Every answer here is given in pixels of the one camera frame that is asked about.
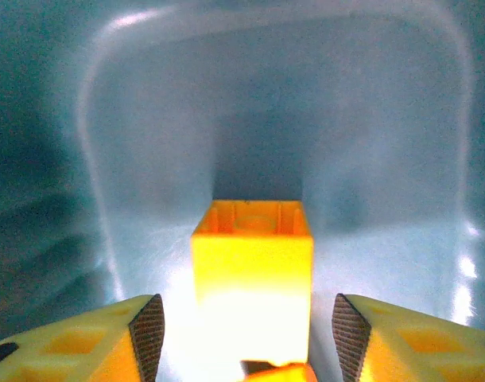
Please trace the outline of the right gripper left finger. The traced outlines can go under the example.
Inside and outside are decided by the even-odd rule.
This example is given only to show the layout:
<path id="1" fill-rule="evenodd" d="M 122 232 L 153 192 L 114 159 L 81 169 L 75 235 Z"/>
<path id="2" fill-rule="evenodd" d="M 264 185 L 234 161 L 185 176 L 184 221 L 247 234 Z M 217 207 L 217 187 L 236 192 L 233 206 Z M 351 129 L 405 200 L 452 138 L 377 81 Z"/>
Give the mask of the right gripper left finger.
<path id="1" fill-rule="evenodd" d="M 0 382 L 155 382 L 165 335 L 159 294 L 121 302 L 0 341 Z"/>

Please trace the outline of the teal plastic bin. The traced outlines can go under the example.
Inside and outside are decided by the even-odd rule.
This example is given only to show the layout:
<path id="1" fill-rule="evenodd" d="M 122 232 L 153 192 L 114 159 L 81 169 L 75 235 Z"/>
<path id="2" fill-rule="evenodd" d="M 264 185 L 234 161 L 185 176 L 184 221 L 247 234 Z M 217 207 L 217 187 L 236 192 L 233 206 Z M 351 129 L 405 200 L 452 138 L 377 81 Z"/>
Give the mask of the teal plastic bin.
<path id="1" fill-rule="evenodd" d="M 157 382 L 252 371 L 196 313 L 214 199 L 304 203 L 321 382 L 338 293 L 485 330 L 485 0 L 0 0 L 0 340 L 160 294 Z"/>

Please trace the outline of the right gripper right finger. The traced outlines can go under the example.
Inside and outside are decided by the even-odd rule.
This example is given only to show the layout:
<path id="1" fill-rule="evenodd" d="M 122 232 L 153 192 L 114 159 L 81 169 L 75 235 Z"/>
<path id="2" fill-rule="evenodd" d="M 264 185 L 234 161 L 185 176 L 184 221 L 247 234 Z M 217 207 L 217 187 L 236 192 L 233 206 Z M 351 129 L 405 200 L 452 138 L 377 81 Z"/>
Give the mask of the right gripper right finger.
<path id="1" fill-rule="evenodd" d="M 332 335 L 343 382 L 485 382 L 485 331 L 338 294 Z"/>

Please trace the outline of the small yellow lego brick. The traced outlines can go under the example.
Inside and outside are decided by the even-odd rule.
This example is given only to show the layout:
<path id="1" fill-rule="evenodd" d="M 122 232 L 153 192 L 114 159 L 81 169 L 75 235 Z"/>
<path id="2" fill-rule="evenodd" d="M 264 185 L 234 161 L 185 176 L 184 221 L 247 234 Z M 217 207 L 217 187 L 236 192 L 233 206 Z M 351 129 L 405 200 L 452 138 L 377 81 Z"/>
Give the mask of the small yellow lego brick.
<path id="1" fill-rule="evenodd" d="M 237 361 L 308 358 L 314 239 L 300 201 L 214 200 L 191 236 L 196 303 Z"/>

